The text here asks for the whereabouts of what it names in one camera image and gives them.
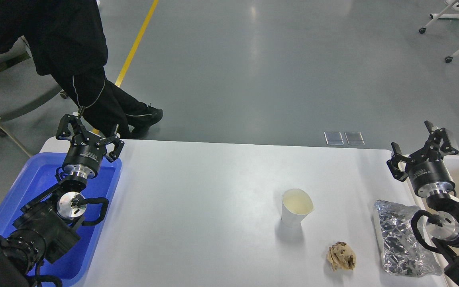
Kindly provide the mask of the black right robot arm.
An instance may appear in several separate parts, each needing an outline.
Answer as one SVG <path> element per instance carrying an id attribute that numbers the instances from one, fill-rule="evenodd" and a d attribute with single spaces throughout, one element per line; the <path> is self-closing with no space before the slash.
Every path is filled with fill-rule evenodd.
<path id="1" fill-rule="evenodd" d="M 444 157 L 459 154 L 452 132 L 424 122 L 429 133 L 424 146 L 404 155 L 395 142 L 386 162 L 398 181 L 410 181 L 416 196 L 424 198 L 434 214 L 419 210 L 410 220 L 414 237 L 425 249 L 441 254 L 447 262 L 444 274 L 459 286 L 459 198 Z"/>

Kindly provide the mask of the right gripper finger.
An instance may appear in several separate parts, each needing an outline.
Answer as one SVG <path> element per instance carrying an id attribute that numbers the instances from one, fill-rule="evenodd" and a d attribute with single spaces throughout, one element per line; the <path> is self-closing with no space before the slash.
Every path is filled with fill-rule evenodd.
<path id="1" fill-rule="evenodd" d="M 424 121 L 424 125 L 429 136 L 421 149 L 422 158 L 425 160 L 443 160 L 445 156 L 459 154 L 459 146 L 450 130 L 439 128 L 428 120 Z"/>
<path id="2" fill-rule="evenodd" d="M 400 182 L 404 182 L 409 177 L 406 168 L 409 165 L 414 164 L 415 160 L 411 157 L 404 156 L 399 147 L 399 144 L 396 142 L 391 142 L 390 145 L 393 152 L 391 158 L 387 160 L 386 165 L 394 179 Z M 404 163 L 406 165 L 405 170 L 400 169 L 400 163 Z"/>

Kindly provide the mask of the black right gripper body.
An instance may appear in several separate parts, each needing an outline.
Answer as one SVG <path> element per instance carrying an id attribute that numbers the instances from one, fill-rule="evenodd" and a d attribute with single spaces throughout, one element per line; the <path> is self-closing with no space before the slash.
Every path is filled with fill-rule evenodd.
<path id="1" fill-rule="evenodd" d="M 455 183 L 443 159 L 407 164 L 407 175 L 415 195 L 421 198 L 448 194 L 455 189 Z"/>

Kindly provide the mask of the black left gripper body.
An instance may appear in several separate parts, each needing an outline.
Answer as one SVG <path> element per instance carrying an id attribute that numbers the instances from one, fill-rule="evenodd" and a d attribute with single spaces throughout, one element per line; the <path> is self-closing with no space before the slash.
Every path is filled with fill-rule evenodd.
<path id="1" fill-rule="evenodd" d="M 79 171 L 86 179 L 95 178 L 107 153 L 104 145 L 97 145 L 100 140 L 100 136 L 73 136 L 62 169 L 67 173 Z"/>

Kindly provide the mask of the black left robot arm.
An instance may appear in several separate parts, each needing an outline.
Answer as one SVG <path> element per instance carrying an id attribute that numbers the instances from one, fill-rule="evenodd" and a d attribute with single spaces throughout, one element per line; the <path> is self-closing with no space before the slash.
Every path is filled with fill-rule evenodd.
<path id="1" fill-rule="evenodd" d="M 70 146 L 56 170 L 57 183 L 23 205 L 22 215 L 13 222 L 15 230 L 0 236 L 0 287 L 40 287 L 44 282 L 61 287 L 60 278 L 42 275 L 40 268 L 45 261 L 55 263 L 80 241 L 79 227 L 96 226 L 106 217 L 109 200 L 86 198 L 82 191 L 104 159 L 119 158 L 124 142 L 117 124 L 106 138 L 89 132 L 81 120 L 84 109 L 60 120 L 56 139 Z"/>

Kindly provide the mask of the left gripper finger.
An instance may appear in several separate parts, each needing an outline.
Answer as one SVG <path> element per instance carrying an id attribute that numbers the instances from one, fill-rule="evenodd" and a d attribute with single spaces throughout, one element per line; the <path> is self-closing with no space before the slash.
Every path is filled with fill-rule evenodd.
<path id="1" fill-rule="evenodd" d="M 85 109 L 85 106 L 80 106 L 77 112 L 65 114 L 60 119 L 56 132 L 57 140 L 77 141 L 79 138 L 80 141 L 88 140 L 88 131 L 81 120 Z"/>
<path id="2" fill-rule="evenodd" d="M 108 136 L 107 138 L 102 138 L 101 139 L 101 146 L 103 146 L 106 149 L 106 153 L 104 154 L 104 158 L 108 162 L 114 162 L 120 157 L 120 154 L 123 150 L 123 147 L 125 145 L 125 142 L 122 141 L 120 136 L 118 135 L 118 130 L 120 129 L 119 125 L 115 125 L 112 129 L 112 134 Z M 113 145 L 113 150 L 107 151 L 107 146 L 108 145 Z"/>

